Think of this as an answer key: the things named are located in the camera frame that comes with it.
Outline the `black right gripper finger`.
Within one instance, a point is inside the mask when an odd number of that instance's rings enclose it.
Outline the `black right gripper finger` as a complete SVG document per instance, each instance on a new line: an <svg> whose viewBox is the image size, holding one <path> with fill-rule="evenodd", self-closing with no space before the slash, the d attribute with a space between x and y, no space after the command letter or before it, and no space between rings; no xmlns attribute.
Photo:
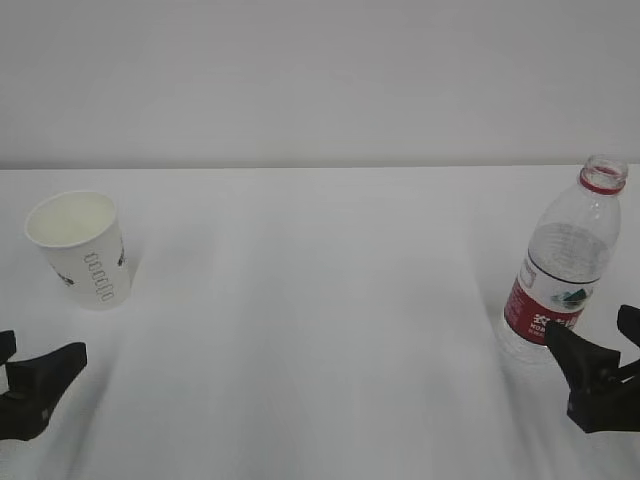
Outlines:
<svg viewBox="0 0 640 480"><path fill-rule="evenodd" d="M565 326L546 326L545 342L569 386L567 416L585 433L639 431L639 362Z"/></svg>
<svg viewBox="0 0 640 480"><path fill-rule="evenodd" d="M621 305L617 314L620 333L637 347L640 347L640 309L631 305Z"/></svg>

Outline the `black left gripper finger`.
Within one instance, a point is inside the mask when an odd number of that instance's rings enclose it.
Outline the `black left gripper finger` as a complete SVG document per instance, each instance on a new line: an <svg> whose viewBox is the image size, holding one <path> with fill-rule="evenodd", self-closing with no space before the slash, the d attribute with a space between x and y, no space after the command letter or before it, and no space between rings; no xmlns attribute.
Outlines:
<svg viewBox="0 0 640 480"><path fill-rule="evenodd" d="M9 362L5 368L8 390L1 394L1 439L29 441L39 436L86 365L83 342L37 358Z"/></svg>
<svg viewBox="0 0 640 480"><path fill-rule="evenodd" d="M13 330L0 332L0 365L5 365L16 354L16 337Z"/></svg>

